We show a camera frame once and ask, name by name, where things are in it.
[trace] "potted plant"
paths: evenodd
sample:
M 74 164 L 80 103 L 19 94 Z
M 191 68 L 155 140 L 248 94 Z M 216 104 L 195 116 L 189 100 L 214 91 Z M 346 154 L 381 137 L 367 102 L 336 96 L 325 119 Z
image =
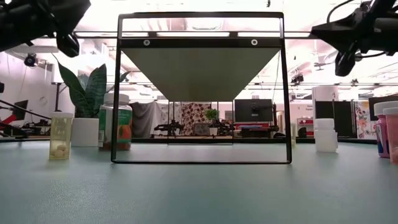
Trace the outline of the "potted plant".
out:
M 98 146 L 98 112 L 104 103 L 106 91 L 106 65 L 94 69 L 88 77 L 85 88 L 81 80 L 68 68 L 58 62 L 63 82 L 69 87 L 69 96 L 75 105 L 72 122 L 71 145 L 75 147 Z M 121 75 L 121 82 L 130 72 Z
M 215 126 L 217 120 L 218 120 L 218 110 L 216 109 L 208 109 L 205 111 L 205 116 L 208 120 L 211 121 L 210 127 L 210 135 L 211 136 L 216 136 L 218 132 L 218 128 Z

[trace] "blue-gray tabletop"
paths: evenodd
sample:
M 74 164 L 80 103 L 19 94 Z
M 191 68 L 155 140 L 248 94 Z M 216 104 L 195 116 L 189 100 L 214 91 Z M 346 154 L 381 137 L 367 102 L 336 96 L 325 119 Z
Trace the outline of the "blue-gray tabletop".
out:
M 266 159 L 285 151 L 276 144 L 135 144 L 122 156 L 231 153 Z M 67 161 L 48 156 L 45 141 L 0 143 L 0 223 L 398 222 L 398 166 L 374 145 L 340 144 L 325 154 L 298 144 L 291 165 L 263 166 L 112 164 L 95 148 L 73 148 Z

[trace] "pink container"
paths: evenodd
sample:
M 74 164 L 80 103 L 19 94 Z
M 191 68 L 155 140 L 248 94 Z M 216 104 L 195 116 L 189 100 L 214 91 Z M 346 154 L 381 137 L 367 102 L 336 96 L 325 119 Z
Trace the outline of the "pink container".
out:
M 387 122 L 383 110 L 398 107 L 398 101 L 388 101 L 376 103 L 374 105 L 374 115 L 379 119 L 376 123 L 377 149 L 381 158 L 390 158 L 389 142 L 387 135 Z
M 398 165 L 398 107 L 383 110 L 387 120 L 390 160 Z

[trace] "white bottle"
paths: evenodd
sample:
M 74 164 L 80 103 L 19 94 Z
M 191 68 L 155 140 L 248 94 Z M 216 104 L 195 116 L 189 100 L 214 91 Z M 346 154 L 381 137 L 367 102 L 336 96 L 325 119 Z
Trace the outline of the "white bottle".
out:
M 332 118 L 315 119 L 315 148 L 318 152 L 336 152 L 338 148 L 335 120 Z

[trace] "black monitor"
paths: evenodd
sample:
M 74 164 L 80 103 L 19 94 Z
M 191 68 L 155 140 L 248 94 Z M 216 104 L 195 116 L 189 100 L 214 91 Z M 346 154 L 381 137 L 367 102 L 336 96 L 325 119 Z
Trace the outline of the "black monitor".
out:
M 28 102 L 27 100 L 24 100 L 24 101 L 20 101 L 20 102 L 14 103 L 14 105 L 26 110 L 27 109 L 27 102 Z M 16 121 L 25 120 L 26 112 L 23 111 L 23 110 L 19 110 L 17 108 L 13 108 L 12 109 L 12 114 L 15 115 Z
M 272 100 L 235 100 L 235 122 L 273 121 Z
M 378 117 L 374 115 L 374 104 L 388 101 L 398 101 L 398 96 L 383 96 L 369 98 L 369 112 L 371 121 L 377 121 Z

